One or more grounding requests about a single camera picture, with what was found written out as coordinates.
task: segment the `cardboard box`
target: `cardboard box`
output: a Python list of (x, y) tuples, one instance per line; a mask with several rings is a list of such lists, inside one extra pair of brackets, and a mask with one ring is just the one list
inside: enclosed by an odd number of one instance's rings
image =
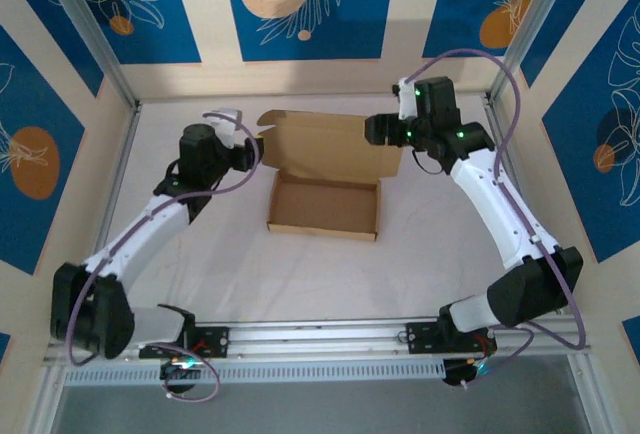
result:
[(402, 149), (371, 146), (364, 117), (272, 110), (258, 126), (262, 163), (278, 169), (267, 226), (270, 231), (375, 241), (380, 178), (398, 173)]

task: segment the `black cable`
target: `black cable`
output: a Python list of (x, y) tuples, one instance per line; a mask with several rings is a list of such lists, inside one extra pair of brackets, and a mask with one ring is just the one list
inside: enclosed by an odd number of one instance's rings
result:
[(431, 172), (431, 171), (427, 171), (424, 167), (422, 167), (422, 164), (420, 164), (420, 161), (418, 160), (418, 156), (416, 155), (416, 151), (415, 149), (413, 151), (411, 151), (411, 155), (413, 156), (413, 160), (416, 161), (416, 164), (418, 165), (418, 167), (420, 169), (422, 169), (424, 172), (426, 172), (427, 174), (431, 175), (431, 176), (437, 176), (438, 174), (442, 174), (442, 171), (444, 169), (440, 168), (440, 170), (438, 172)]

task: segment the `cream wall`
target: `cream wall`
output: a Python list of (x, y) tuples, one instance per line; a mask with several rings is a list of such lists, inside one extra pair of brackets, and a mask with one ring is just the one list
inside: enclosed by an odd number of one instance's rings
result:
[(35, 274), (0, 262), (0, 332), (11, 335), (0, 366), (0, 432), (9, 434), (20, 432), (38, 388), (53, 274), (93, 248), (130, 113), (108, 82), (93, 97), (25, 0), (0, 0), (0, 25), (85, 128)]
[[(183, 0), (201, 65), (133, 65), (123, 70), (143, 100), (236, 94), (389, 92), (422, 63), (436, 0), (391, 0), (380, 60), (243, 63), (229, 0)], [(483, 59), (447, 59), (433, 68), (459, 89), (487, 89), (496, 74)]]
[[(640, 366), (621, 322), (640, 314), (640, 243), (597, 264), (549, 143), (541, 119), (573, 73), (609, 27), (627, 0), (586, 0), (550, 61), (528, 90), (524, 79), (523, 111), (512, 143), (518, 178), (536, 215), (561, 242), (583, 254), (584, 270), (576, 287), (594, 352), (614, 392), (629, 432), (640, 426)], [(505, 91), (499, 113), (511, 119), (513, 95)]]

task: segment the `blue wallpaper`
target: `blue wallpaper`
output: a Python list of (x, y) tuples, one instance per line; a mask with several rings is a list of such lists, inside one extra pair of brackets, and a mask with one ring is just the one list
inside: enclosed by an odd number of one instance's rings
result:
[(33, 274), (84, 128), (0, 27), (0, 259)]
[(585, 0), (556, 0), (520, 67), (529, 86), (540, 74)]
[(378, 59), (389, 0), (231, 0), (244, 61)]
[(68, 20), (58, 0), (27, 0), (64, 55), (94, 96), (98, 94), (104, 74)]
[[(94, 95), (102, 73), (58, 0), (27, 0)], [(86, 0), (122, 64), (199, 63), (182, 0)]]
[(424, 57), (469, 47), (502, 55), (530, 0), (438, 0)]
[(638, 364), (640, 364), (640, 316), (623, 321), (622, 326), (629, 339), (631, 349), (633, 349), (633, 353), (636, 355)]
[(545, 114), (598, 261), (640, 240), (640, 0), (629, 0)]
[(7, 352), (7, 347), (9, 347), (9, 340), (11, 340), (11, 336), (9, 334), (0, 332), (0, 366), (2, 366), (2, 359)]

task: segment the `wall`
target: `wall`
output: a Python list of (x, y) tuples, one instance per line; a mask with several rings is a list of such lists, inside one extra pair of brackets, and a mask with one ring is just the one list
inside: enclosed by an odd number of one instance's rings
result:
[[(65, 22), (65, 17), (58, 18), (58, 23)], [(0, 96), (0, 122), (11, 131), (14, 141), (18, 136), (11, 126), (22, 122), (46, 126), (59, 153), (59, 176), (49, 186), (52, 193), (48, 192), (47, 175), (57, 163), (55, 156), (46, 157), (56, 150), (51, 145), (38, 162), (23, 156), (18, 166), (15, 158), (9, 159), (0, 174), (4, 231), (24, 231), (24, 242), (28, 243), (29, 233), (40, 233), (43, 225), (45, 229), (37, 255), (26, 264), (26, 244), (16, 246), (18, 255), (11, 257), (9, 241), (0, 236), (3, 259), (9, 259), (0, 262), (0, 332), (11, 336), (0, 365), (0, 432), (13, 433), (21, 429), (37, 387), (32, 377), (37, 373), (34, 366), (41, 363), (49, 342), (53, 274), (64, 261), (78, 262), (93, 248), (130, 113), (107, 81), (92, 92), (25, 0), (0, 2), (0, 26), (5, 36), (0, 55), (28, 59), (12, 69), (10, 83)], [(21, 96), (18, 86), (23, 90)], [(11, 103), (6, 102), (9, 95), (13, 96)], [(26, 136), (21, 142), (29, 147), (34, 139)], [(3, 153), (15, 153), (13, 146), (2, 143)], [(49, 170), (29, 174), (29, 168), (43, 166)], [(34, 183), (33, 178), (21, 181), (20, 176), (27, 174), (38, 176), (39, 182)], [(42, 206), (52, 202), (50, 212), (42, 211)], [(15, 216), (20, 209), (27, 211), (28, 217)]]
[[(585, 266), (576, 288), (576, 298), (586, 318), (593, 350), (602, 361), (613, 387), (618, 408), (628, 427), (633, 428), (640, 426), (640, 413), (637, 410), (640, 368), (625, 338), (621, 322), (640, 313), (640, 244), (597, 262), (565, 175), (541, 122), (556, 98), (566, 95), (561, 94), (564, 87), (627, 1), (586, 0), (530, 89), (524, 77), (520, 76), (523, 114), (512, 150), (520, 167), (518, 176), (523, 191), (534, 211), (563, 245), (575, 245), (583, 254)], [(615, 49), (613, 43), (611, 52), (615, 52)], [(605, 80), (609, 62), (610, 58), (602, 60)], [(575, 101), (575, 108), (566, 110), (567, 118), (574, 119), (575, 129), (590, 122), (593, 113), (581, 102), (582, 97), (589, 95), (590, 89), (590, 85), (585, 85), (582, 92), (574, 92), (576, 97), (571, 99)], [(505, 122), (511, 118), (513, 106), (513, 95), (507, 88), (498, 106)], [(565, 132), (566, 142), (575, 142), (573, 133), (568, 130)], [(593, 138), (585, 138), (584, 142), (593, 150), (597, 147), (595, 134)], [(585, 186), (585, 189), (586, 194), (595, 195), (596, 189), (590, 189), (590, 186)], [(626, 222), (630, 226), (637, 226), (636, 215), (631, 211), (629, 215), (631, 217)]]
[[(56, 21), (61, 8), (28, 1), (95, 94), (99, 72), (82, 62), (77, 35)], [(502, 55), (530, 1), (87, 0), (145, 100), (388, 92), (423, 57), (460, 47)], [(459, 89), (482, 90), (496, 68), (456, 58), (431, 72), (450, 76)]]

